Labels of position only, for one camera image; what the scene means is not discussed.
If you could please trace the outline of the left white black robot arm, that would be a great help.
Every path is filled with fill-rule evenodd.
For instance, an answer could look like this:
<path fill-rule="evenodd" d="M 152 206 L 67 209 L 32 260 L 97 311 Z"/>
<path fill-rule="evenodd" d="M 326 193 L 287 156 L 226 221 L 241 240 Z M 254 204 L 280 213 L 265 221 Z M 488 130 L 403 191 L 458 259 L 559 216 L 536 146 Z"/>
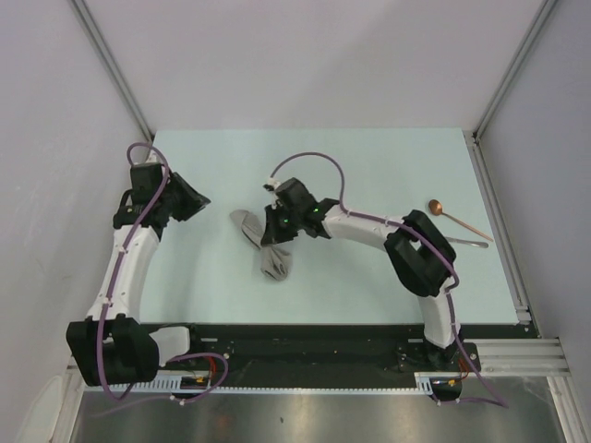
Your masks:
<path fill-rule="evenodd" d="M 158 162 L 134 164 L 131 187 L 113 217 L 114 245 L 98 295 L 81 321 L 70 323 L 66 342 L 91 387 L 152 381 L 174 359 L 198 366 L 204 347 L 185 326 L 150 331 L 139 322 L 151 259 L 169 221 L 185 222 L 210 200 Z"/>

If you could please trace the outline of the grey cloth napkin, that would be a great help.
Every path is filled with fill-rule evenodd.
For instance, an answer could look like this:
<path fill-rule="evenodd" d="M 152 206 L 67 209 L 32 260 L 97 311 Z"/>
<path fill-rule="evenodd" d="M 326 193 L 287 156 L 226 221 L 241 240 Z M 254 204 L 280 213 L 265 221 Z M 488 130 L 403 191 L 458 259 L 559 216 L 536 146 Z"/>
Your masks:
<path fill-rule="evenodd" d="M 292 255 L 277 245 L 261 243 L 264 230 L 259 217 L 248 210 L 234 210 L 229 217 L 238 231 L 259 251 L 260 271 L 269 279 L 285 281 L 292 268 Z"/>

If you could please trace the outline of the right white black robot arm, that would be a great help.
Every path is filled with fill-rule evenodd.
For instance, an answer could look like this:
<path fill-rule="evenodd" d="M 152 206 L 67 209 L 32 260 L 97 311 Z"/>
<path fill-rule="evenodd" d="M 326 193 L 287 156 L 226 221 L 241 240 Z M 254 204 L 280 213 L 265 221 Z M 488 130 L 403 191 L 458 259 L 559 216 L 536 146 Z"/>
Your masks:
<path fill-rule="evenodd" d="M 316 200 L 296 178 L 271 178 L 264 188 L 272 196 L 265 208 L 264 246 L 290 242 L 303 232 L 385 252 L 400 283 L 418 298 L 428 365 L 449 371 L 459 365 L 464 349 L 452 301 L 452 289 L 459 285 L 456 253 L 424 212 L 385 219 L 346 210 L 337 199 Z"/>

